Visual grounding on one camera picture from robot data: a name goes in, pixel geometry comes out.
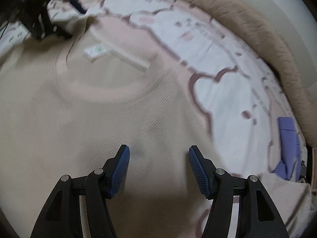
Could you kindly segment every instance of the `metal pivot screw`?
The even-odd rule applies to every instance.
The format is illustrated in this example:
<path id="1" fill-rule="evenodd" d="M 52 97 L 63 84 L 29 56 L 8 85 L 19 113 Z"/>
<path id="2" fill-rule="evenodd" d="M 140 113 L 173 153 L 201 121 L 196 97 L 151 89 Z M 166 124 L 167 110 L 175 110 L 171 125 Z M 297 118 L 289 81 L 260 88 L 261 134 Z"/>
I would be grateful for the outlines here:
<path id="1" fill-rule="evenodd" d="M 61 181 L 67 181 L 69 179 L 68 175 L 64 175 L 61 177 Z"/>
<path id="2" fill-rule="evenodd" d="M 224 170 L 222 168 L 217 168 L 216 173 L 219 174 L 220 176 L 224 175 Z"/>
<path id="3" fill-rule="evenodd" d="M 258 178 L 256 176 L 250 176 L 250 180 L 253 182 L 256 182 L 258 180 Z"/>
<path id="4" fill-rule="evenodd" d="M 103 169 L 102 168 L 97 168 L 96 170 L 94 170 L 94 173 L 97 175 L 100 175 L 103 173 Z"/>

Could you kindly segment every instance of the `black cable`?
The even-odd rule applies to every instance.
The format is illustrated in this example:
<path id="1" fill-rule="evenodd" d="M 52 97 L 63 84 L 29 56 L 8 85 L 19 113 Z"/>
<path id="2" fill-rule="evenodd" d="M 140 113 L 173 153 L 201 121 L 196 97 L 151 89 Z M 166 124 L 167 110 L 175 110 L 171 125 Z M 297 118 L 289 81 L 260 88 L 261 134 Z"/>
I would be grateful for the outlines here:
<path id="1" fill-rule="evenodd" d="M 1 34 L 1 37 L 0 37 L 0 40 L 1 40 L 1 38 L 2 38 L 2 36 L 3 36 L 3 34 L 4 34 L 4 32 L 5 32 L 5 30 L 7 29 L 7 27 L 8 27 L 8 25 L 9 25 L 9 22 L 7 23 L 7 25 L 5 25 L 1 30 L 3 30 L 3 32 L 2 32 L 2 34 Z"/>
<path id="2" fill-rule="evenodd" d="M 0 28 L 0 31 L 2 31 L 5 28 L 5 26 L 7 26 L 7 24 L 2 24 L 3 26 Z"/>

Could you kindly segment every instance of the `tan blanket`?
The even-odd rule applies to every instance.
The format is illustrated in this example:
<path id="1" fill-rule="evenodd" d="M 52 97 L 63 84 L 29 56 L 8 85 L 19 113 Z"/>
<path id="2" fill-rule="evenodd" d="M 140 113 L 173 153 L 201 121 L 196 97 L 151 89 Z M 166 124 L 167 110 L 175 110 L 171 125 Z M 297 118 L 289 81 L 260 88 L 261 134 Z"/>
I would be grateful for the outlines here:
<path id="1" fill-rule="evenodd" d="M 302 86 L 294 57 L 262 15 L 239 0 L 186 0 L 206 11 L 246 41 L 279 73 L 306 142 L 317 145 L 317 104 Z"/>

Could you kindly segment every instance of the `white wall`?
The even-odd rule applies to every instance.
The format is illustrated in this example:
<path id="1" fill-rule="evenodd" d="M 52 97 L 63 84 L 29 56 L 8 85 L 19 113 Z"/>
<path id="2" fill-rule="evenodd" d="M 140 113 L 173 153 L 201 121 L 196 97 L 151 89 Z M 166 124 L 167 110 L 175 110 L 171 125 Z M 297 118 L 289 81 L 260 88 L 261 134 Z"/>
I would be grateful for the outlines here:
<path id="1" fill-rule="evenodd" d="M 303 85 L 317 100 L 317 22 L 302 0 L 242 0 L 261 12 L 294 54 Z"/>

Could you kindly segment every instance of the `small white tag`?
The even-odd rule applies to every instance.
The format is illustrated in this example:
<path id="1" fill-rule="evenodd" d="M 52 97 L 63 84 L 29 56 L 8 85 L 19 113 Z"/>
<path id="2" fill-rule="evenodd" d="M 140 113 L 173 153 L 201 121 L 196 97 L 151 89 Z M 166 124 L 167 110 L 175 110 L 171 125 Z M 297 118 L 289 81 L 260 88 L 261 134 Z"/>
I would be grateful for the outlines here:
<path id="1" fill-rule="evenodd" d="M 93 45 L 91 47 L 87 47 L 84 49 L 84 56 L 90 61 L 103 57 L 104 55 L 111 52 L 111 48 L 107 45 L 100 43 L 97 45 Z"/>

